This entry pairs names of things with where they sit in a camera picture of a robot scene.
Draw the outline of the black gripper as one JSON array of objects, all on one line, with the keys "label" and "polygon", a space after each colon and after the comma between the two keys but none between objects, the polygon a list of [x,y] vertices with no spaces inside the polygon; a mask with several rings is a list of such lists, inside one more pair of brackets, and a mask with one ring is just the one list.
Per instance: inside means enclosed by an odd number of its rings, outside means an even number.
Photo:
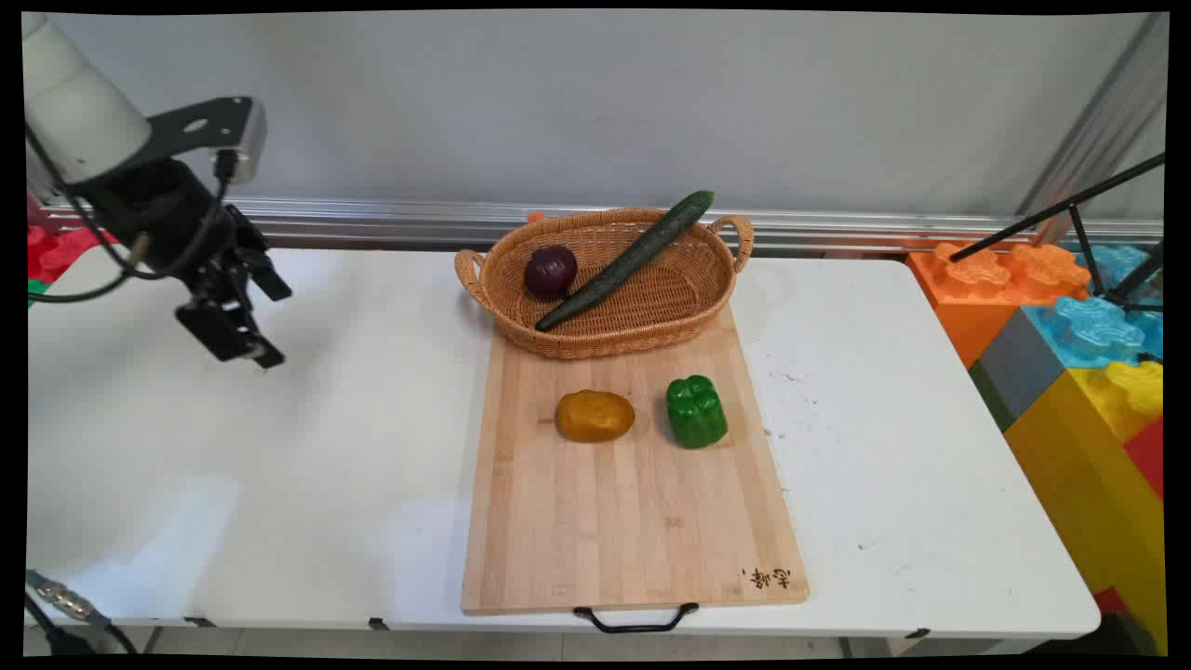
[{"label": "black gripper", "polygon": [[262,334],[247,284],[255,281],[274,302],[292,298],[276,271],[266,237],[236,207],[225,207],[237,159],[217,159],[212,194],[179,159],[135,168],[92,188],[92,207],[116,242],[144,243],[137,262],[119,261],[120,278],[179,278],[191,289],[176,319],[218,361],[247,359],[263,369],[286,361]]}]

